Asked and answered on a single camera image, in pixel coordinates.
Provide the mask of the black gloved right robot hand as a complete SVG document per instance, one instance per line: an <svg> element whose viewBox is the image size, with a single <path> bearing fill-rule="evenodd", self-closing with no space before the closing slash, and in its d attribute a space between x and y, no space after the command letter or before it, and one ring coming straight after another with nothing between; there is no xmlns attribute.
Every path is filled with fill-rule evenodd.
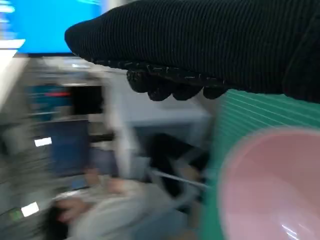
<svg viewBox="0 0 320 240"><path fill-rule="evenodd" d="M320 101L317 0L137 0L69 27L73 54L152 101L229 90Z"/></svg>

